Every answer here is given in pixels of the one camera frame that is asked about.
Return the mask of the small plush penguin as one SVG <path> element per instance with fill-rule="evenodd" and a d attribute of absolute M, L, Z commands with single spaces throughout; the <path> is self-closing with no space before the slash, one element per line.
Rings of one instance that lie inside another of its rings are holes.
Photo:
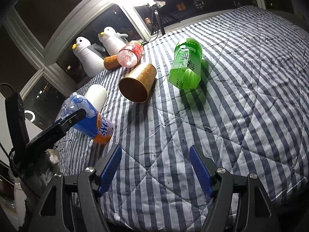
<path fill-rule="evenodd" d="M 103 44 L 104 48 L 109 55 L 116 55 L 128 43 L 129 36 L 116 32 L 113 27 L 106 27 L 103 32 L 98 34 L 99 41 Z"/>

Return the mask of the pink red bottle cup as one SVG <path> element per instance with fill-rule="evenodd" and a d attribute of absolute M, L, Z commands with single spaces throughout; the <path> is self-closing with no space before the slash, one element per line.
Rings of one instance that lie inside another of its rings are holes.
<path fill-rule="evenodd" d="M 132 40 L 117 54 L 118 63 L 125 68 L 133 68 L 143 55 L 143 45 L 140 41 Z"/>

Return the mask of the blue orange plastic bottle cup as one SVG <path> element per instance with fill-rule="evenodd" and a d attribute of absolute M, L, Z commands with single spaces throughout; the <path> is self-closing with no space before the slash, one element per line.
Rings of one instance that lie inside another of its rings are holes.
<path fill-rule="evenodd" d="M 107 143 L 114 133 L 114 124 L 99 113 L 84 96 L 76 92 L 72 93 L 62 103 L 59 118 L 64 119 L 79 109 L 84 109 L 86 115 L 73 127 L 97 143 Z"/>

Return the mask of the copper brown cup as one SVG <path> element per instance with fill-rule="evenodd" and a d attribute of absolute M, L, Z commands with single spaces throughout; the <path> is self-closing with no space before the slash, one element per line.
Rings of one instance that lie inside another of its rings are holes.
<path fill-rule="evenodd" d="M 121 65 L 119 64 L 117 60 L 117 55 L 112 55 L 104 58 L 104 67 L 109 70 L 115 70 L 118 69 Z"/>
<path fill-rule="evenodd" d="M 157 69 L 153 64 L 141 63 L 120 79 L 119 90 L 126 99 L 135 103 L 144 103 L 149 98 L 156 75 Z"/>

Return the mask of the large plush penguin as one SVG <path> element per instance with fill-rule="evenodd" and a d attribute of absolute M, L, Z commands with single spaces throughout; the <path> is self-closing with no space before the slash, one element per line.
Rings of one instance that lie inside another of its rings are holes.
<path fill-rule="evenodd" d="M 91 44 L 85 37 L 77 37 L 72 50 L 89 78 L 93 78 L 106 70 L 104 58 L 107 52 L 103 46 L 96 43 Z"/>

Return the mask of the far copper brown cup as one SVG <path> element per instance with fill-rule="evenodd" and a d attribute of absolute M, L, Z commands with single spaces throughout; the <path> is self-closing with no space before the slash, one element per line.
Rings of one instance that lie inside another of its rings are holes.
<path fill-rule="evenodd" d="M 119 64 L 117 60 L 117 55 L 112 55 L 104 58 L 104 67 L 109 70 L 115 70 L 118 69 L 121 65 Z"/>

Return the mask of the blue white striped quilt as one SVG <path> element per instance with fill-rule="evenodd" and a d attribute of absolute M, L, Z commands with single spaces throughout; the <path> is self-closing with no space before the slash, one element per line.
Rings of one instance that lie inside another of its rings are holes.
<path fill-rule="evenodd" d="M 168 77 L 175 46 L 186 38 L 202 47 L 201 80 L 180 90 Z M 166 34 L 145 46 L 142 60 L 157 69 L 143 104 L 118 89 L 127 69 L 90 81 L 108 91 L 102 113 L 115 127 L 106 145 L 75 129 L 58 142 L 65 175 L 121 145 L 121 163 L 101 198 L 118 229 L 201 229 L 208 208 L 190 163 L 192 145 L 230 173 L 256 173 L 277 204 L 308 182 L 307 31 L 244 6 Z"/>

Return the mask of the near copper brown cup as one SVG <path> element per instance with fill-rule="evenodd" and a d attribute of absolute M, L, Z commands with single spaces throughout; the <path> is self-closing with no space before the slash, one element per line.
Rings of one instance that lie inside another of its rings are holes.
<path fill-rule="evenodd" d="M 153 64 L 141 63 L 120 79 L 119 90 L 126 99 L 135 103 L 144 103 L 149 98 L 156 75 L 157 69 Z"/>

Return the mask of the green plastic bottle cup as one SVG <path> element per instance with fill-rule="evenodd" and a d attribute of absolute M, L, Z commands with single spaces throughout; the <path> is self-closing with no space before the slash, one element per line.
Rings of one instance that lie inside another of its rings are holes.
<path fill-rule="evenodd" d="M 180 90 L 196 89 L 201 80 L 202 47 L 193 38 L 180 40 L 174 49 L 174 59 L 168 81 Z"/>

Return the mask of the cream white plastic cup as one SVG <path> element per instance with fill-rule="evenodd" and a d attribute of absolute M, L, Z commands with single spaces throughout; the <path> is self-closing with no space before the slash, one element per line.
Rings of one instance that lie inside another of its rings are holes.
<path fill-rule="evenodd" d="M 85 93 L 85 98 L 98 112 L 101 112 L 107 99 L 107 90 L 102 85 L 93 84 Z"/>

